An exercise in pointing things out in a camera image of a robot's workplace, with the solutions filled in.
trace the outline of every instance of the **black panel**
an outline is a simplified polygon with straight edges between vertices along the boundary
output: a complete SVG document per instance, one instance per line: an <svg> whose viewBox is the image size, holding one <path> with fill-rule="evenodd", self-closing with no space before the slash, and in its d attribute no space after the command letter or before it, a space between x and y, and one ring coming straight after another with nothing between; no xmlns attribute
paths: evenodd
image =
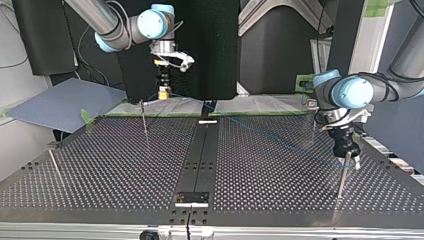
<svg viewBox="0 0 424 240"><path fill-rule="evenodd" d="M268 12L242 37L242 85L251 94L292 94L296 76L313 73L317 32L294 9Z"/></svg>
<svg viewBox="0 0 424 240"><path fill-rule="evenodd" d="M76 69L60 0L13 0L21 36L34 75Z"/></svg>
<svg viewBox="0 0 424 240"><path fill-rule="evenodd" d="M63 6L63 11L69 24L69 35L72 38L72 43L76 53L79 39L81 38L83 32L86 30L87 23L68 4ZM122 83L123 80L116 54L105 53L99 48L96 41L94 40L94 31L91 28L88 30L81 41L80 52L83 58L90 65L93 65L107 76L110 82L110 86L116 86L117 88L124 89L123 84L118 85L119 83ZM91 72L93 79L90 79L90 75L87 73L87 70ZM104 83L103 77L93 68L80 66L78 67L77 72L84 80L90 80L102 84ZM67 74L57 74L51 76L51 80L53 85L56 85L69 79L70 77L75 77L75 74L73 72Z"/></svg>
<svg viewBox="0 0 424 240"><path fill-rule="evenodd" d="M388 69L417 17L409 1L395 5L380 61L380 72ZM365 125L365 130L371 136L421 173L424 173L423 103L424 98L418 97L375 104L374 112Z"/></svg>
<svg viewBox="0 0 424 240"><path fill-rule="evenodd" d="M327 69L349 74L365 0L340 0Z"/></svg>
<svg viewBox="0 0 424 240"><path fill-rule="evenodd" d="M156 0L121 0L129 15L140 14ZM179 49L196 63L187 73L172 72L173 91L198 99L231 99L239 77L238 0L166 0L173 4L176 21L184 25L176 32ZM148 43L118 53L127 95L132 102L157 92L156 67Z"/></svg>

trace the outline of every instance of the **gray panel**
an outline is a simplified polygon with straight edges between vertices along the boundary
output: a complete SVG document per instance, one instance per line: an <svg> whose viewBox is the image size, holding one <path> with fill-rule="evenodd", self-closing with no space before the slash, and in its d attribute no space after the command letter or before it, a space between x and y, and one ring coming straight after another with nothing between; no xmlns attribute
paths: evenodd
<svg viewBox="0 0 424 240"><path fill-rule="evenodd" d="M125 99L125 92L76 78L47 89L11 109L8 116L50 129L74 133L86 122L81 111L95 118Z"/></svg>
<svg viewBox="0 0 424 240"><path fill-rule="evenodd" d="M417 19L409 1L395 5L387 33L379 71L385 72ZM422 97L397 103L375 105L365 130L396 155L424 173L424 111Z"/></svg>
<svg viewBox="0 0 424 240"><path fill-rule="evenodd" d="M313 130L311 115L220 119L215 182L203 185L213 186L212 206L196 219L211 226L424 228L424 188L368 145L338 200L333 144Z"/></svg>
<svg viewBox="0 0 424 240"><path fill-rule="evenodd" d="M54 153L60 174L47 160L7 179L0 221L168 224L196 119L147 125L146 136L141 118L103 119Z"/></svg>

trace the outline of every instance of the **wire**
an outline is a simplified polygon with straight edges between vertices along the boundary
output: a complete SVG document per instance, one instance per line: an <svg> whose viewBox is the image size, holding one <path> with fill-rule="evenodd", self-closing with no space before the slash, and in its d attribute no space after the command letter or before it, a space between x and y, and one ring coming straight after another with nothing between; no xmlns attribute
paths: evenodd
<svg viewBox="0 0 424 240"><path fill-rule="evenodd" d="M12 65L9 65L9 66L0 66L0 69L17 67L17 66L20 66L20 65L24 64L26 61L28 61L28 56L23 61L21 61L19 63L12 64Z"/></svg>
<svg viewBox="0 0 424 240"><path fill-rule="evenodd" d="M325 6L326 6L326 5L327 5L327 0L324 0L324 2L323 2L323 4L322 4L322 11L321 11L321 15L319 16L319 21L318 21L317 58L318 58L319 73L322 73L322 68L321 68L321 59L320 59L320 56L319 56L319 38L320 38L319 29L321 28L322 17L324 16Z"/></svg>
<svg viewBox="0 0 424 240"><path fill-rule="evenodd" d="M112 85L111 87L116 87L116 86L123 85L123 84L124 84L124 82L120 82L120 83Z"/></svg>
<svg viewBox="0 0 424 240"><path fill-rule="evenodd" d="M176 32L183 24L184 24L184 21L179 21L176 24L174 24L174 29L172 29L172 31L166 34L165 37L167 37L169 34Z"/></svg>
<svg viewBox="0 0 424 240"><path fill-rule="evenodd" d="M393 69L392 69L392 67L391 67L391 66L389 67L389 72L390 72L391 74L393 74L395 77L399 78L399 79L391 79L391 81L393 81L393 82L410 83L410 82L422 82L422 81L424 81L424 78L410 78L410 77L404 77L404 76L401 76L401 75L399 75L399 74L395 73L395 71L393 71Z"/></svg>
<svg viewBox="0 0 424 240"><path fill-rule="evenodd" d="M415 0L409 0L412 7L415 9L415 11L420 15L422 18L424 18L424 10L421 8L421 6L417 3Z"/></svg>
<svg viewBox="0 0 424 240"><path fill-rule="evenodd" d="M1 6L6 7L7 9L9 9L9 10L10 10L10 11L12 11L12 12L15 12L15 9L13 9L13 7L12 7L11 5L9 5L9 4L5 3L5 2L1 2L1 1L0 1L0 7L1 7ZM1 14L2 14L5 18L6 18L6 20L10 23L10 25L13 27L13 29L15 29L15 31L16 31L18 34L20 34L19 29L18 29L17 27L15 27L15 25L14 25L14 24L12 23L12 21L11 21L11 20L7 17L7 15L6 15L6 13L3 11L3 9L1 9L1 8L0 8L0 12L1 12ZM26 61L28 61L28 56L26 56L24 60L22 60L22 61L20 61L20 62L18 62L18 63L11 64L11 65L7 65L7 66L0 66L0 69L7 69L7 68L17 67L17 66L20 66L20 65L24 64Z"/></svg>
<svg viewBox="0 0 424 240"><path fill-rule="evenodd" d="M174 95L174 96L177 96L177 97L183 97L183 98L190 98L190 97L182 96L182 95L175 94L175 93L172 93L171 95ZM235 122L235 123L239 124L240 126L242 126L243 128L245 128L245 129L247 129L249 131L253 131L253 132L259 133L259 134L261 134L261 135L263 135L263 136L265 136L267 138L273 139L274 141L280 143L283 147L285 147L285 148L287 148L287 149L289 149L289 150L291 150L293 152L296 152L296 153L299 153L301 155L307 156L307 157L309 157L311 159L315 159L315 160L320 161L320 162L322 162L324 164L328 164L331 167L333 167L333 166L340 167L339 165L335 165L336 161L328 161L328 160L323 160L323 159L317 158L317 157L314 156L314 154L312 154L312 153L310 153L310 152L308 152L308 151L306 151L306 150L304 150L302 148L295 147L295 146L291 145L290 143L284 141L280 137L274 135L274 134L268 133L266 131L255 129L255 128L249 126L247 123L245 123L243 121L240 121L240 120L237 120L237 119L235 119L233 117L230 117L226 113L217 111L214 107L209 106L208 104L204 104L202 101L199 101L199 100L193 99L193 98L191 98L191 99L192 99L192 101L199 102L203 106L205 106L205 107L207 107L207 108L209 108L211 110L214 110L215 112L221 114L223 117L229 119L232 122ZM352 168L352 167L354 167L352 164L349 165L349 166L346 166L346 168Z"/></svg>
<svg viewBox="0 0 424 240"><path fill-rule="evenodd" d="M81 80L81 76L79 75L79 73L78 73L77 71L74 71L74 73L75 73L75 75L77 75L77 78L78 78L79 80Z"/></svg>
<svg viewBox="0 0 424 240"><path fill-rule="evenodd" d="M168 36L169 34L172 34L174 32L176 32L182 25L184 24L184 21L180 21L178 23L175 24L176 27L174 27L174 29L172 29L172 31L170 31L168 34L166 34L166 36ZM154 51L154 46L157 43L157 40L153 40L152 43L149 45L150 48L150 53L157 56L160 60L168 63L169 66L174 67L174 68L183 68L182 66L178 66L176 64L171 63L170 61L166 60L164 57L160 56L157 52Z"/></svg>
<svg viewBox="0 0 424 240"><path fill-rule="evenodd" d="M5 6L6 8L8 8L10 11L12 11L12 12L15 12L15 9L13 9L13 7L12 6L10 6L10 5L8 5L8 4L6 4L6 3L3 3L3 2L0 2L0 7L1 6ZM6 15L6 13L3 11L3 9L1 9L0 8L0 12L1 12L1 14L6 18L6 20L10 23L10 25L13 27L13 29L15 29L15 31L18 33L18 34L20 34L20 31L19 31L19 29L13 24L13 22L12 22L12 20L10 20L9 19L9 17L7 17L7 15Z"/></svg>
<svg viewBox="0 0 424 240"><path fill-rule="evenodd" d="M90 26L87 26L87 28L85 29L85 31L82 33L82 35L81 35L81 37L80 37L80 39L78 40L78 45L77 45L77 53L78 53L78 56L79 56L79 58L81 59L81 61L84 63L84 64L86 64L87 65L87 67L89 67L89 68L92 68L94 71L96 71L96 72L98 72L102 77L103 77L103 79L104 79L104 85L107 85L107 86L109 86L110 84L109 84L109 79L106 77L106 75L102 72L102 71L100 71L99 69L97 69L97 68L95 68L95 67L93 67L91 64L89 64L85 59L84 59L84 57L82 56L82 54L81 54L81 43L82 43L82 40L84 39L84 37L85 37L85 35L87 34L87 32L88 32L88 30L90 29Z"/></svg>

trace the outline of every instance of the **end effector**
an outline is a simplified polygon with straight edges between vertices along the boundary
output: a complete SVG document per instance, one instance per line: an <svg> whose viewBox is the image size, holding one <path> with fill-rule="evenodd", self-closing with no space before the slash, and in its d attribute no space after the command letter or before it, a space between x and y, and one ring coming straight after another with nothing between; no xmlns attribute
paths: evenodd
<svg viewBox="0 0 424 240"><path fill-rule="evenodd" d="M175 24L172 5L153 4L140 15L128 17L122 5L115 0L66 0L66 2L94 29L99 47L108 53L128 50L133 45L152 41L150 53L156 56L159 68L159 99L167 99L171 91L169 67L186 72L194 59L177 51L175 31L183 22ZM114 7L121 8L126 19ZM179 59L179 65L173 63Z"/></svg>
<svg viewBox="0 0 424 240"><path fill-rule="evenodd" d="M424 95L424 81L396 78L390 71L388 74L390 77L371 73L342 77L339 71L331 70L315 76L314 92L320 108L315 120L334 139L336 157L344 158L348 152L352 157L359 156L359 146L352 140L352 122L366 122L371 116L368 104Z"/></svg>
<svg viewBox="0 0 424 240"><path fill-rule="evenodd" d="M342 78L337 70L315 76L313 84L320 108L315 121L334 139L334 156L345 158L350 152L359 168L361 150L353 140L353 121L366 122L370 116L365 107L374 96L372 84L360 76Z"/></svg>

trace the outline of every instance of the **perforated metal plate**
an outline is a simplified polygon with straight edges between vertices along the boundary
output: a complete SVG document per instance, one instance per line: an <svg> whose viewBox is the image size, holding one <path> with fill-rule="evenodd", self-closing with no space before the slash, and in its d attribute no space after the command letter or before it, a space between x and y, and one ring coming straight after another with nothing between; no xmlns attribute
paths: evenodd
<svg viewBox="0 0 424 240"><path fill-rule="evenodd" d="M342 166L313 116L222 118L217 142L214 186L197 188L213 189L207 225L424 228L423 188L369 146L337 199Z"/></svg>
<svg viewBox="0 0 424 240"><path fill-rule="evenodd" d="M133 216L131 222L169 223L165 216L173 207L196 119L147 119L147 125L146 135L140 118L101 120L54 152L60 172L51 160L33 165L1 190L0 207L45 215L65 211L64 221L74 212L120 212Z"/></svg>

